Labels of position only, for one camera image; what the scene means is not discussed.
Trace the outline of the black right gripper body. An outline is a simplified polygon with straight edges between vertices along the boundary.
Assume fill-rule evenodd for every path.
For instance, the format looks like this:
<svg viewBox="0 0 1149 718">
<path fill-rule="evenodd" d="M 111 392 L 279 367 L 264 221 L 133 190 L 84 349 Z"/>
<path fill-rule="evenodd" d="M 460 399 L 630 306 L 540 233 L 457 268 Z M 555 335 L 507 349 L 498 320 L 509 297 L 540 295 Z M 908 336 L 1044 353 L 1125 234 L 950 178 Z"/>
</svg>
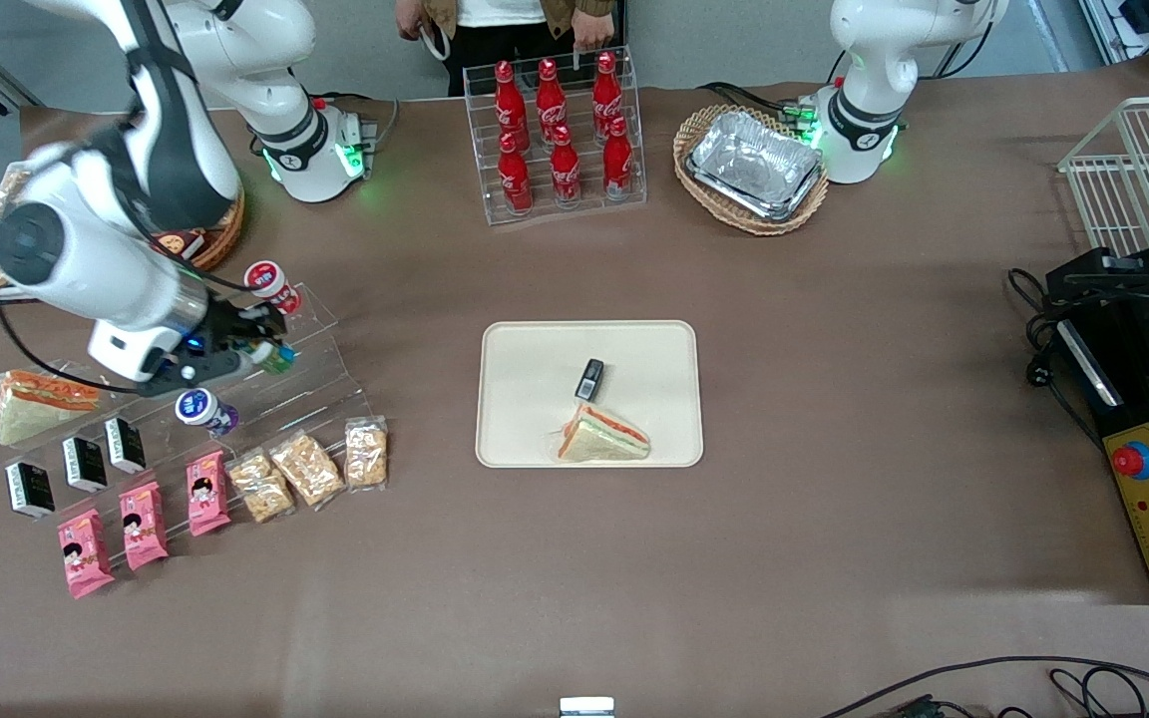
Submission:
<svg viewBox="0 0 1149 718">
<path fill-rule="evenodd" d="M 222 298 L 207 300 L 200 324 L 188 331 L 173 349 L 155 347 L 151 350 L 145 363 L 151 369 L 151 377 L 140 383 L 140 395 L 161 396 L 233 375 L 226 372 L 224 350 L 259 337 L 236 335 L 237 309 L 242 308 Z"/>
</svg>

